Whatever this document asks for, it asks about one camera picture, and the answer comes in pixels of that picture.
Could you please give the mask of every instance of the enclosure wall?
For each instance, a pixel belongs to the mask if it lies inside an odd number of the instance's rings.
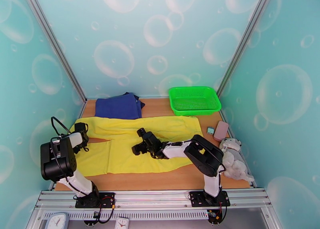
[[[38,0],[88,98],[218,88],[258,0]]]
[[[319,29],[320,0],[271,0],[222,98],[258,186],[289,229],[320,225]]]
[[[40,145],[56,136],[50,117],[71,126],[82,102],[26,0],[0,0],[1,228],[25,228],[39,192]]]

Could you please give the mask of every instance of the green plastic basket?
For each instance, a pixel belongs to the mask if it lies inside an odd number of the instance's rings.
[[[221,109],[216,92],[207,86],[174,87],[169,98],[176,116],[211,115]]]

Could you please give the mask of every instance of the white clock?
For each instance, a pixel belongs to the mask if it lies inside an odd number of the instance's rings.
[[[67,213],[55,213],[48,219],[45,229],[67,229],[69,216]]]
[[[116,220],[116,226],[114,229],[128,229],[129,228],[129,219],[118,217]]]

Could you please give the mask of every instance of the folded blue towel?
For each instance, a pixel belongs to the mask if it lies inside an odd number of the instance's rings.
[[[96,101],[96,117],[108,117],[116,119],[141,118],[141,108],[145,104],[133,93],[126,93],[108,99]]]

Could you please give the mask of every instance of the pink eraser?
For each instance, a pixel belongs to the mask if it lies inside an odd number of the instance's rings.
[[[219,121],[213,138],[219,142],[227,136],[229,124]]]

